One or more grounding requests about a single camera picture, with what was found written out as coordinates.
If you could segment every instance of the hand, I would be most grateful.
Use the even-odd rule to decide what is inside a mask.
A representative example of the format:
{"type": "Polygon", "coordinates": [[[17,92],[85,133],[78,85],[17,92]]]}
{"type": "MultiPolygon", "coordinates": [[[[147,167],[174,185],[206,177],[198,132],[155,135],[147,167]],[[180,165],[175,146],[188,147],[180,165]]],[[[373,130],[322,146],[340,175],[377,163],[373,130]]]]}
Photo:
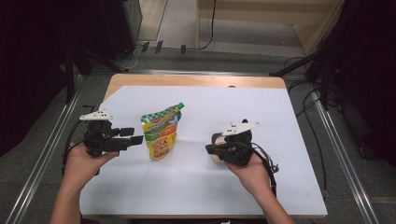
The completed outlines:
{"type": "Polygon", "coordinates": [[[82,190],[106,162],[119,155],[119,152],[107,152],[100,157],[93,158],[84,144],[73,147],[68,156],[64,169],[64,187],[82,190]]]}
{"type": "Polygon", "coordinates": [[[271,190],[269,175],[262,164],[262,160],[253,154],[246,166],[237,166],[225,162],[227,167],[238,176],[242,186],[253,196],[271,190]]]}

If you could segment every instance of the person's left hand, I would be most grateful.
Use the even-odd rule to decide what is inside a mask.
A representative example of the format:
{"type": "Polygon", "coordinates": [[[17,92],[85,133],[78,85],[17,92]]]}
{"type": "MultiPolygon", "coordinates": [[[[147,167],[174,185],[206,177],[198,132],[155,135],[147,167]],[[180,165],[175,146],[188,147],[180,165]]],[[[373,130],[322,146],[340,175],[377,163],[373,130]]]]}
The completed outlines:
{"type": "Polygon", "coordinates": [[[82,190],[101,166],[119,155],[119,152],[107,152],[100,157],[93,158],[88,150],[84,144],[70,150],[64,169],[64,187],[82,190]]]}

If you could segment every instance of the wooden desk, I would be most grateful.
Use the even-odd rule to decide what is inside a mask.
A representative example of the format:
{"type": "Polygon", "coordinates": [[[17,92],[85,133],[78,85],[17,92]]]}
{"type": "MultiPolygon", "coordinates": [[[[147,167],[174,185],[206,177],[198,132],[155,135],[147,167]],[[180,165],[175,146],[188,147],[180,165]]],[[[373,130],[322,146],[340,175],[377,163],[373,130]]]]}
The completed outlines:
{"type": "MultiPolygon", "coordinates": [[[[196,48],[200,19],[212,18],[213,3],[197,0],[196,48]]],[[[293,24],[304,53],[309,55],[335,25],[343,4],[344,0],[218,0],[215,20],[293,24]]]]}
{"type": "Polygon", "coordinates": [[[277,197],[286,211],[292,217],[327,215],[279,77],[115,75],[100,107],[113,116],[113,128],[135,127],[140,135],[141,115],[180,101],[185,107],[172,151],[160,161],[149,159],[146,144],[122,151],[82,191],[84,217],[263,217],[238,178],[205,150],[213,133],[242,119],[262,123],[252,131],[253,142],[279,164],[277,197]]]}

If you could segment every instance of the yellow pouch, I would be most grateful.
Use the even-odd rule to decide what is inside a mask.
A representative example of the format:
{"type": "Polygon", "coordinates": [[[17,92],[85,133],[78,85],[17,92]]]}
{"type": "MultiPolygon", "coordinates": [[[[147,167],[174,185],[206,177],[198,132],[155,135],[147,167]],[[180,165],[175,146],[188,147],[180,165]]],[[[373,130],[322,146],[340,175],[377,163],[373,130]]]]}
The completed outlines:
{"type": "Polygon", "coordinates": [[[183,103],[180,103],[157,113],[143,115],[140,118],[149,157],[152,160],[164,158],[172,149],[176,141],[177,124],[181,118],[180,109],[183,107],[183,103]]]}

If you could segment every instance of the white plastic mount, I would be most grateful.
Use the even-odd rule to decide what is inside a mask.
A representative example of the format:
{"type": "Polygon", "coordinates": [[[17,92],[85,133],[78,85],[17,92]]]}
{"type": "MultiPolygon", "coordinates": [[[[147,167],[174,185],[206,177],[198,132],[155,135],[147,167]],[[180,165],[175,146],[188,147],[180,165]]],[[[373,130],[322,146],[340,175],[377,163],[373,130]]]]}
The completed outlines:
{"type": "Polygon", "coordinates": [[[108,119],[113,119],[113,116],[111,116],[105,110],[98,110],[98,111],[93,112],[91,114],[81,115],[79,117],[79,119],[80,120],[108,120],[108,119]]]}
{"type": "Polygon", "coordinates": [[[250,129],[254,129],[256,127],[259,127],[261,124],[259,122],[255,123],[231,123],[230,128],[224,130],[221,135],[227,136],[227,135],[235,135],[239,134],[245,131],[248,131],[250,129]]]}

